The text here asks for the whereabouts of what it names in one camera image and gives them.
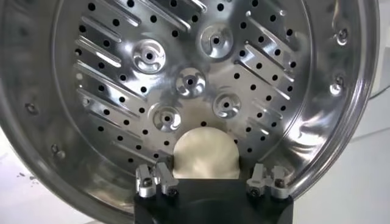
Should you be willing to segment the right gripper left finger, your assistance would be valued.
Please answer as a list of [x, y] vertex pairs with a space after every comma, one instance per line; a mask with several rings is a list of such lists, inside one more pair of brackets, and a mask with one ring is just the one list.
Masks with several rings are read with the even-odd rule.
[[158, 185], [163, 195], [175, 197], [179, 193], [179, 181], [164, 162], [157, 163], [154, 169], [149, 169], [146, 164], [136, 168], [135, 189], [141, 198], [156, 196]]

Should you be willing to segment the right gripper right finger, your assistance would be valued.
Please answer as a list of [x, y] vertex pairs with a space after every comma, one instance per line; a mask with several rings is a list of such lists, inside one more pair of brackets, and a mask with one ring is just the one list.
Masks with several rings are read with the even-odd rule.
[[282, 166], [274, 166], [271, 173], [267, 168], [256, 163], [252, 176], [246, 181], [246, 192], [253, 197], [260, 197], [269, 189], [271, 196], [280, 200], [289, 197], [289, 188], [285, 181], [285, 170]]

